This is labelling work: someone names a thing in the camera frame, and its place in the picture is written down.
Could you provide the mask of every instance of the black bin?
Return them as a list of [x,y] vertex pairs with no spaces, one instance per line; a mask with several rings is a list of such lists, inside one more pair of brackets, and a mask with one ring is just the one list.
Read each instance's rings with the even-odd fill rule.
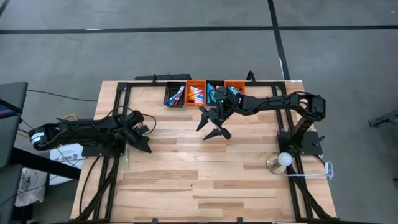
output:
[[[166,84],[166,92],[164,94],[164,103],[170,99],[170,97],[174,96],[180,90],[181,86],[185,86],[185,82],[167,82]],[[177,105],[166,105],[168,107],[183,107],[185,101],[185,90],[187,87],[184,88],[182,95],[180,97],[180,101],[178,101]]]
[[[214,88],[216,88],[216,86],[225,87],[225,81],[223,81],[223,80],[206,80],[206,89],[208,89],[207,84],[212,85]],[[206,93],[206,105],[208,105],[208,106],[216,106],[217,105],[213,101],[211,101],[212,103],[207,103],[207,99],[211,99],[210,96],[208,95],[208,93]]]

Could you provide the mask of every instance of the table leg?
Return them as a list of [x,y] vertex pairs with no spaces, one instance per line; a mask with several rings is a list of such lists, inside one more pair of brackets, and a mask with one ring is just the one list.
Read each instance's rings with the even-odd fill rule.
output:
[[9,160],[10,164],[20,164],[24,167],[47,172],[49,174],[58,175],[61,177],[78,180],[80,176],[80,169],[76,167],[62,164],[61,162],[52,161],[27,151],[18,148],[12,149]]

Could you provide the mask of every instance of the yellow wire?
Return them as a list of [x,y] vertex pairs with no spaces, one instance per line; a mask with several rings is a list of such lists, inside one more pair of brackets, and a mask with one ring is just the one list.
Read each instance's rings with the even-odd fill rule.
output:
[[24,135],[24,134],[19,134],[19,133],[17,133],[17,135],[19,135],[19,136],[22,136],[22,137],[24,137],[24,138],[27,138],[27,139],[29,139],[29,137],[28,137],[28,136],[26,136],[26,135]]
[[70,118],[70,117],[73,117],[75,119],[75,121],[77,121],[77,116],[74,115],[74,114],[68,114],[65,117],[63,117],[63,119],[67,119],[67,118]]

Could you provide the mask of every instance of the white sticker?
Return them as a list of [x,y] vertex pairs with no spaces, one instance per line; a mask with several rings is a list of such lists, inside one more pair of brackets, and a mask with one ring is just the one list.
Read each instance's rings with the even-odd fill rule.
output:
[[37,138],[37,137],[43,136],[43,135],[44,135],[44,133],[36,133],[36,134],[32,135],[32,137],[30,137],[30,139],[34,139],[34,138]]
[[41,139],[41,137],[34,138],[34,139],[32,140],[32,144],[35,144],[35,142],[39,141],[40,139]]

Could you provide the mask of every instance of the gray floor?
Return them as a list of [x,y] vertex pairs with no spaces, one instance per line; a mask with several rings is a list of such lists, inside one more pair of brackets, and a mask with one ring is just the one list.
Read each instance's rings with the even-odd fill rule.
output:
[[[388,0],[277,0],[281,26],[398,24],[398,2]],[[265,0],[11,0],[0,29],[94,29],[170,26],[269,26]],[[291,79],[327,101],[316,125],[335,178],[330,188],[344,220],[398,223],[398,132],[368,119],[398,108],[398,30],[283,31]],[[153,73],[194,78],[281,79],[274,33],[0,35],[0,83],[95,99],[103,80]],[[32,126],[77,114],[92,117],[95,103],[29,93],[24,119]],[[16,146],[37,153],[18,138]],[[77,187],[47,190],[35,206],[42,223],[66,221]]]

